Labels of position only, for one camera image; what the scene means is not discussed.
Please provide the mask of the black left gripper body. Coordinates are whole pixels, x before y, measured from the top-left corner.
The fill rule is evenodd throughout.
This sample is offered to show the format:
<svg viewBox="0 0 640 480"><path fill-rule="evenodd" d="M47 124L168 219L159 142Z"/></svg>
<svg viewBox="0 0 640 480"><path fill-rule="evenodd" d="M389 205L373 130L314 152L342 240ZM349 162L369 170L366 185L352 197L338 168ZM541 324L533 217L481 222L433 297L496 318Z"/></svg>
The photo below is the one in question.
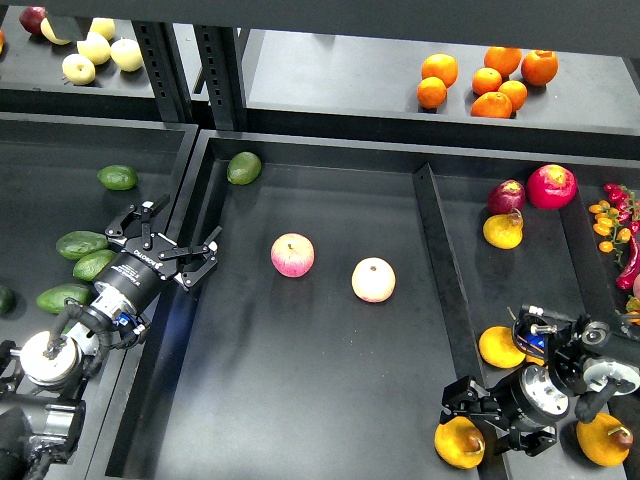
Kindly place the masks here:
<svg viewBox="0 0 640 480"><path fill-rule="evenodd" d="M149 243L151 247L145 249L141 237L127 240L93 280L100 295L121 302L131 313L143 312L175 277L175 261L161 256L167 255L175 242L163 234L152 234Z"/></svg>

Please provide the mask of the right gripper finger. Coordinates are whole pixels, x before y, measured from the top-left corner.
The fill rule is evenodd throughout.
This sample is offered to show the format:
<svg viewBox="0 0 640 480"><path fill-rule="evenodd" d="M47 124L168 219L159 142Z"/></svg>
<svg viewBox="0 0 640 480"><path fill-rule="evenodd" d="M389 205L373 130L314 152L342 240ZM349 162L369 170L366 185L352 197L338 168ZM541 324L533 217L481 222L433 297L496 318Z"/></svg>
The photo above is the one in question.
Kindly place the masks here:
<svg viewBox="0 0 640 480"><path fill-rule="evenodd" d="M473 376L462 377L446 386L442 393L440 424L456 417L500 423L500 406L495 396Z"/></svg>
<svg viewBox="0 0 640 480"><path fill-rule="evenodd" d="M523 432L512 428L497 440L494 454L521 451L529 457L535 457L554 446L556 442L557 431L553 426L534 432Z"/></svg>

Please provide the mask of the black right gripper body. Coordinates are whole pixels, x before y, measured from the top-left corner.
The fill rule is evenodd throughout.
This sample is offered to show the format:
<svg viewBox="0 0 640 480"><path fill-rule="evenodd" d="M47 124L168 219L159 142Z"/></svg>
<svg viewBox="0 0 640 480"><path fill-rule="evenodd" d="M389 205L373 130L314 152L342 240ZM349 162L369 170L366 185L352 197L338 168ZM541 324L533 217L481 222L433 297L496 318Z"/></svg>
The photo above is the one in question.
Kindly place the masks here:
<svg viewBox="0 0 640 480"><path fill-rule="evenodd" d="M519 369L492 387L498 412L492 424L507 431L537 432L569 413L569 397L551 381L547 369Z"/></svg>

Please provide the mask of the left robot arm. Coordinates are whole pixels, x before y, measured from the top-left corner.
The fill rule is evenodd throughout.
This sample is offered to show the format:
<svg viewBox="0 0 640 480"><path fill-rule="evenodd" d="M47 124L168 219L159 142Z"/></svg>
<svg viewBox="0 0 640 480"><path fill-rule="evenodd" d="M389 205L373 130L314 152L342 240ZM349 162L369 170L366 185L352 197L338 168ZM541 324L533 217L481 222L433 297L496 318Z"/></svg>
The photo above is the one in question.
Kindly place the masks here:
<svg viewBox="0 0 640 480"><path fill-rule="evenodd" d="M151 229L168 196L130 205L105 230L117 246L92 278L96 297L64 295L53 324L23 346L1 344L1 476L43 479L73 455L84 424L84 391L113 350L142 344L145 310L171 281L190 290L217 266L216 227L203 244L179 246Z"/></svg>

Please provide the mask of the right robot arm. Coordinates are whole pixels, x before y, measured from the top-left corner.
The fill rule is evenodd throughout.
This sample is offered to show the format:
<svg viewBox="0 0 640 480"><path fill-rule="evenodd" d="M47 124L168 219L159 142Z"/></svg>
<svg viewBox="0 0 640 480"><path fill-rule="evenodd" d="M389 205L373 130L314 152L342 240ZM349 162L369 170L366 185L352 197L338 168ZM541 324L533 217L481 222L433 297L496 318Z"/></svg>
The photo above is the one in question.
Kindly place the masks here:
<svg viewBox="0 0 640 480"><path fill-rule="evenodd" d="M590 423L614 396L639 388L639 337L633 316L611 321L572 319L522 305L509 338L532 361L485 388L466 376L445 387L440 422L461 417L502 431L498 453L536 456L555 444L558 421L568 414Z"/></svg>

